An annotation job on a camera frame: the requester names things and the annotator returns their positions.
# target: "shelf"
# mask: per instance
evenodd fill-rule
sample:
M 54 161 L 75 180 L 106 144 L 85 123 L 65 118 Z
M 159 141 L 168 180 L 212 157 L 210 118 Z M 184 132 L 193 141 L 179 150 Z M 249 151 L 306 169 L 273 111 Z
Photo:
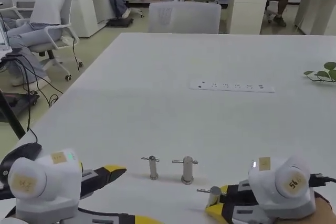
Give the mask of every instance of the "shelf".
M 150 4 L 150 3 L 157 3 L 157 2 L 168 2 L 170 0 L 136 0 L 130 1 L 130 4 Z

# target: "metal peg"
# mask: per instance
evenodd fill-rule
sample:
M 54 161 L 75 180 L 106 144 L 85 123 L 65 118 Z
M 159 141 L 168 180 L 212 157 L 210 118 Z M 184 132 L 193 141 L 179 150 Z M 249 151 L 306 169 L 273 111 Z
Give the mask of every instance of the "metal peg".
M 156 172 L 156 163 L 160 162 L 160 160 L 154 156 L 142 157 L 141 159 L 149 160 L 149 171 L 151 173 L 150 178 L 151 180 L 156 180 L 159 177 L 159 175 Z
M 193 160 L 192 157 L 184 157 L 183 160 L 173 160 L 173 163 L 183 164 L 183 175 L 181 177 L 182 183 L 190 185 L 194 181 L 193 164 L 197 165 L 198 161 Z
M 208 205 L 206 207 L 213 206 L 218 203 L 220 195 L 222 195 L 222 190 L 218 186 L 213 186 L 210 188 L 210 190 L 204 190 L 204 189 L 197 189 L 197 191 L 201 193 L 208 193 L 209 195 L 209 200 L 208 200 Z

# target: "computer mouse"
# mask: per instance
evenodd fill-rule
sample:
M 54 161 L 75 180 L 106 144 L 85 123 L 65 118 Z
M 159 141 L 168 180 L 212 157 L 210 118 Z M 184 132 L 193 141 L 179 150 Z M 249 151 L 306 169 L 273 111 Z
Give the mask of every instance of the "computer mouse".
M 18 158 L 25 157 L 30 160 L 35 160 L 41 152 L 42 146 L 38 143 L 28 143 L 19 146 L 18 148 L 9 152 L 0 163 L 0 181 L 6 185 L 8 184 L 8 173 Z

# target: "shoe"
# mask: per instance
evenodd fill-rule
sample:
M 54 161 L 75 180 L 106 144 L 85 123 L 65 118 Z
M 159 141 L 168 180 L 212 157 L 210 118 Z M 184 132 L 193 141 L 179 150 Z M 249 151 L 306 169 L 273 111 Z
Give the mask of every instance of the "shoe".
M 274 21 L 275 23 L 277 23 L 278 26 L 282 26 L 282 27 L 286 27 L 286 26 L 287 26 L 286 22 L 283 20 L 282 17 L 277 17 L 277 16 L 275 16 L 274 19 L 273 19 L 273 21 Z
M 128 8 L 128 9 L 124 12 L 124 14 L 121 16 L 121 18 L 123 18 L 123 19 L 128 18 L 128 16 L 130 15 L 130 13 L 131 13 L 131 9 Z
M 43 79 L 38 79 L 37 81 L 29 83 L 29 90 L 30 91 L 38 91 L 39 89 L 44 88 L 46 85 L 51 83 L 51 80 L 49 77 L 44 77 Z
M 11 85 L 14 87 L 23 85 L 24 81 L 22 77 L 11 78 Z

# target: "white table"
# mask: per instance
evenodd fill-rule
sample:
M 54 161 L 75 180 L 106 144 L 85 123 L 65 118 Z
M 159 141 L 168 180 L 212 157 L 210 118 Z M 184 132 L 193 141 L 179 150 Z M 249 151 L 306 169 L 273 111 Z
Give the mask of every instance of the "white table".
M 228 32 L 259 34 L 266 1 L 229 0 Z M 336 0 L 301 0 L 295 24 L 307 35 L 323 35 L 327 26 L 332 25 L 329 20 L 335 3 Z
M 216 223 L 203 213 L 208 195 L 196 189 L 246 179 L 254 158 L 300 154 L 311 172 L 336 177 L 336 90 L 302 75 L 335 54 L 335 37 L 121 34 L 33 130 L 42 155 L 72 147 L 84 168 L 127 167 L 81 207 Z M 198 78 L 263 83 L 276 93 L 190 90 Z M 30 141 L 27 134 L 19 144 Z M 160 159 L 156 181 L 140 159 L 149 155 Z M 186 155 L 199 162 L 191 185 L 172 164 Z M 335 186 L 318 189 L 334 207 Z
M 91 37 L 114 18 L 109 0 L 72 0 L 71 24 L 78 37 Z

